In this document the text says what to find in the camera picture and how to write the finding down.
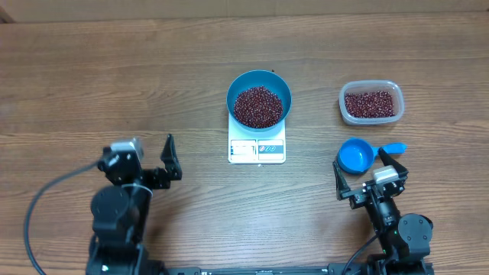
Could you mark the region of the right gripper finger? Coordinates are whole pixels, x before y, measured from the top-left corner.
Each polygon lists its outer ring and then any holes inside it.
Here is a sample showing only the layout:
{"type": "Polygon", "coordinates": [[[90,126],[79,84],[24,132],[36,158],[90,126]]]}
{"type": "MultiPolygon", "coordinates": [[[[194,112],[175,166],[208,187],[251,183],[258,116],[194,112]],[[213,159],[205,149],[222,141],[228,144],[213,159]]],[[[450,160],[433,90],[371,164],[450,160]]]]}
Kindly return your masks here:
{"type": "Polygon", "coordinates": [[[405,177],[408,174],[408,169],[393,159],[383,148],[380,148],[377,152],[384,166],[392,166],[399,175],[399,178],[405,177]]]}
{"type": "Polygon", "coordinates": [[[335,160],[332,163],[332,165],[335,173],[336,198],[347,199],[349,197],[349,193],[351,192],[351,189],[347,184],[346,179],[343,176],[338,161],[335,160]]]}

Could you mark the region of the blue plastic measuring scoop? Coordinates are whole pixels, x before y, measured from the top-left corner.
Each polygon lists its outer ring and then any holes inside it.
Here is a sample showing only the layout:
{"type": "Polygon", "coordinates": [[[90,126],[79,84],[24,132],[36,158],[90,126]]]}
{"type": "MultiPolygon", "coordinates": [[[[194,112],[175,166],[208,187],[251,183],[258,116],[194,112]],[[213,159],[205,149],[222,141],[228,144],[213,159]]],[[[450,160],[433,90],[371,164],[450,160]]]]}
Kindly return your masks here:
{"type": "Polygon", "coordinates": [[[404,154],[407,145],[404,143],[391,143],[381,147],[374,147],[360,138],[350,138],[339,149],[336,160],[341,171],[360,175],[368,172],[378,157],[378,150],[383,148],[389,155],[404,154]]]}

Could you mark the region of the red adzuki beans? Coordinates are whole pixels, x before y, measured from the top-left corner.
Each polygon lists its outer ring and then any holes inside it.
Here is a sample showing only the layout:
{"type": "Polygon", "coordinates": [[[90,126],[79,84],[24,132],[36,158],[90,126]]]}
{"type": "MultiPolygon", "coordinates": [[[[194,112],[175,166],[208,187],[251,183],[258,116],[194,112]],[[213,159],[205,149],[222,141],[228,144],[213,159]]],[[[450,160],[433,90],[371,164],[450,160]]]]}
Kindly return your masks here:
{"type": "Polygon", "coordinates": [[[235,101],[234,116],[251,128],[275,125],[283,115],[282,101],[264,86],[253,87],[240,93],[235,101]]]}

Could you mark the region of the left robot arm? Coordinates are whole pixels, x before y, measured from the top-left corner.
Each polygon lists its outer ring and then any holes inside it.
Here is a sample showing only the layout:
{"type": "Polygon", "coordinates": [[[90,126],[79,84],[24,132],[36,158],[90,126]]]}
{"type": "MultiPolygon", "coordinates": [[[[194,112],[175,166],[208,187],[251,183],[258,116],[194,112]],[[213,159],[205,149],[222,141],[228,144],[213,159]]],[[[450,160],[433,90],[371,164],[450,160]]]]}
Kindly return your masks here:
{"type": "Polygon", "coordinates": [[[144,169],[141,141],[117,141],[103,149],[97,167],[109,186],[92,198],[92,236],[87,274],[158,275],[168,271],[161,260],[151,260],[143,238],[149,207],[156,189],[169,189],[183,171],[172,134],[160,155],[164,167],[144,169]]]}

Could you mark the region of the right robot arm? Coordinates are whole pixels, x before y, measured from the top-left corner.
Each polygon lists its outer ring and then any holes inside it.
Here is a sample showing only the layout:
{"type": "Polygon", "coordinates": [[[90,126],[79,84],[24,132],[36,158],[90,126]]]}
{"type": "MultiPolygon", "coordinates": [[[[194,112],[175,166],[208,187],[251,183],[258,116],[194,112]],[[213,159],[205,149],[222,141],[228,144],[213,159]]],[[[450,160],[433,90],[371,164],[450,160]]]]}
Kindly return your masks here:
{"type": "Polygon", "coordinates": [[[384,166],[355,190],[347,184],[339,160],[332,163],[337,200],[347,199],[352,209],[366,209],[374,236],[347,263],[329,264],[329,272],[337,267],[342,274],[433,274],[432,265],[424,261],[430,254],[433,223],[424,215],[400,214],[393,198],[404,191],[408,169],[385,150],[378,153],[384,166]]]}

